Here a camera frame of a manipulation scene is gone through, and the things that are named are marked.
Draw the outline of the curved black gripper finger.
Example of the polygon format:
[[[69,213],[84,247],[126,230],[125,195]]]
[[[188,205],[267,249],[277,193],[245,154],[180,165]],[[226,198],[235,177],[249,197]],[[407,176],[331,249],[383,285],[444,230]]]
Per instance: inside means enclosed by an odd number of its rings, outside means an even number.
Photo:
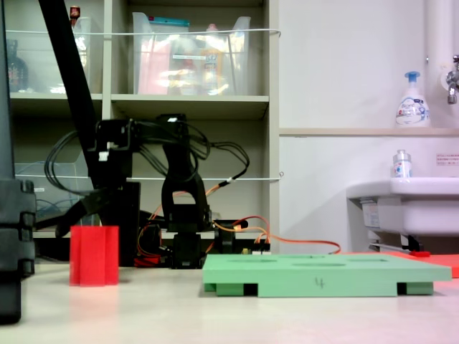
[[[84,196],[75,205],[60,217],[55,229],[56,237],[64,237],[70,232],[70,228],[76,225],[82,218],[98,214],[110,203],[109,191],[98,191]]]

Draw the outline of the straight black gripper finger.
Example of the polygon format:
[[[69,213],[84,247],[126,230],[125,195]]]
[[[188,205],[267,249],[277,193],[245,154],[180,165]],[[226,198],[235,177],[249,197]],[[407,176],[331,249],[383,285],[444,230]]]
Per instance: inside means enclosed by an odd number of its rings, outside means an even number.
[[[141,202],[141,185],[127,182],[120,193],[119,266],[132,267],[136,255]]]

